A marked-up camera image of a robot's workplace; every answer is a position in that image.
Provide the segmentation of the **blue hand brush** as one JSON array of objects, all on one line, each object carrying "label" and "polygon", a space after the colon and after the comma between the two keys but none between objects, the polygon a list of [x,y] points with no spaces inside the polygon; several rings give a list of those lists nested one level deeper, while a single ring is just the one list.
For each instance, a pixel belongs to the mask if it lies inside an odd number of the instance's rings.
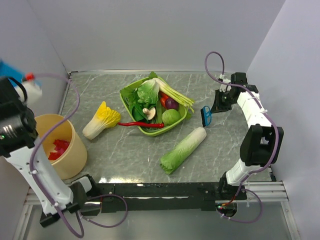
[{"label": "blue hand brush", "polygon": [[207,127],[211,124],[212,122],[212,113],[211,109],[209,106],[204,106],[201,110],[201,121],[202,121],[202,126]]}]

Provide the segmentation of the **blue dustpan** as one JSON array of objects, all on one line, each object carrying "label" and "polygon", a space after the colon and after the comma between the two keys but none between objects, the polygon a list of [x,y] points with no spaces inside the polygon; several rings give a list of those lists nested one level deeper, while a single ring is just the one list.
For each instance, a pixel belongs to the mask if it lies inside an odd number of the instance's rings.
[{"label": "blue dustpan", "polygon": [[25,73],[15,67],[9,65],[4,60],[0,60],[0,76],[1,77],[12,77],[19,83],[23,82]]}]

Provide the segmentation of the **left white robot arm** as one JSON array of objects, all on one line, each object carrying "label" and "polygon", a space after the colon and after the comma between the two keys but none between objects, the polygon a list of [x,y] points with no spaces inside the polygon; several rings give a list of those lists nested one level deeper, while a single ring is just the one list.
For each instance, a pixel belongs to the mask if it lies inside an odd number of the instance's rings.
[{"label": "left white robot arm", "polygon": [[40,200],[40,224],[48,227],[64,212],[78,214],[86,201],[99,195],[91,176],[85,175],[66,185],[49,162],[36,131],[35,115],[27,106],[27,82],[13,77],[0,78],[0,155],[25,178]]}]

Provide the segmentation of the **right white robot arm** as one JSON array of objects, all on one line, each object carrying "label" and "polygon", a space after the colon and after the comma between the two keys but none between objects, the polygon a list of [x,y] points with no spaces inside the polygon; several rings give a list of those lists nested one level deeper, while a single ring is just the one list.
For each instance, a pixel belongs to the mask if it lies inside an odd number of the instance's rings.
[{"label": "right white robot arm", "polygon": [[219,195],[230,199],[236,193],[235,186],[241,186],[251,175],[277,161],[284,130],[271,122],[262,106],[258,88],[248,84],[244,72],[233,73],[230,79],[221,74],[218,81],[221,85],[215,91],[210,114],[230,111],[237,104],[248,125],[239,160],[225,173],[224,183],[218,187]]}]

